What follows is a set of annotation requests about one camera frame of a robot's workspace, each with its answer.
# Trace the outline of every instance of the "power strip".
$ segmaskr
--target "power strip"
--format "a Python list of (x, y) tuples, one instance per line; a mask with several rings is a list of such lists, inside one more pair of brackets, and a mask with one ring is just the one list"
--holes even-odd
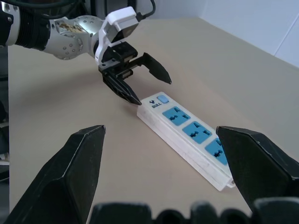
[(163, 92), (141, 102), (137, 116), (217, 190), (235, 186), (213, 128)]

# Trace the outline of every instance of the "power button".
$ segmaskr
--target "power button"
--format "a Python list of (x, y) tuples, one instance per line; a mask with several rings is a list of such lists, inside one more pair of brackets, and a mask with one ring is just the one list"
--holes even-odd
[(167, 104), (169, 102), (168, 98), (164, 95), (160, 95), (157, 97), (162, 103)]

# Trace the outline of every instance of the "beige table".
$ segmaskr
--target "beige table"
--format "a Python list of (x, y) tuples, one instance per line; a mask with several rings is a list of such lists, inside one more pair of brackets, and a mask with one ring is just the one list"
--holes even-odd
[[(128, 42), (140, 54), (145, 51), (156, 58), (173, 81), (172, 85), (162, 83), (145, 68), (136, 68), (127, 82), (140, 99), (164, 91), (214, 128), (228, 125), (261, 130), (219, 89), (207, 85), (207, 78), (214, 77), (211, 71), (221, 63), (213, 58), (222, 57), (227, 68), (234, 65), (234, 59), (229, 60), (225, 53), (227, 48), (240, 55), (270, 55), (200, 19), (145, 21)], [(236, 58), (240, 70), (247, 66), (246, 57)], [(229, 77), (226, 66), (218, 73)], [(103, 84), (89, 55), (61, 61), (36, 50), (10, 47), (9, 101), (10, 209), (72, 133), (104, 124), (107, 133), (93, 203), (146, 202), (155, 217), (166, 208), (189, 216), (193, 202), (206, 200), (218, 211), (235, 207), (249, 213), (236, 188), (218, 192), (139, 120), (137, 107)]]

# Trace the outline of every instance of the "electrical outlet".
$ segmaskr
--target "electrical outlet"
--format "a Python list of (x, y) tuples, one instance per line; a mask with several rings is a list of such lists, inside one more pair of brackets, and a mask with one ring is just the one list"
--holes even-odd
[(208, 137), (212, 135), (212, 133), (209, 130), (207, 130), (205, 127), (203, 127), (200, 123), (196, 121), (184, 127), (183, 132), (185, 132), (199, 144), (203, 143)]
[(179, 126), (183, 124), (185, 121), (190, 119), (185, 112), (179, 109), (177, 106), (165, 111), (162, 113), (165, 117), (167, 117), (173, 124)]
[(215, 139), (210, 144), (208, 144), (205, 149), (213, 155), (216, 159), (218, 159), (223, 165), (227, 165), (228, 161), (224, 154), (222, 144), (219, 139)]
[(235, 186), (213, 128), (163, 92), (141, 102), (137, 116), (217, 190)]

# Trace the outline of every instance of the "white wall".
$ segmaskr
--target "white wall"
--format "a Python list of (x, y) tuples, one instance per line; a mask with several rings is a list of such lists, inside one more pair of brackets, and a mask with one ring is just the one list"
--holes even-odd
[[(151, 19), (173, 19), (199, 17), (205, 7), (205, 0), (155, 0), (156, 12)], [(150, 0), (137, 0), (137, 12), (152, 10)]]
[(201, 18), (299, 66), (298, 0), (207, 0)]

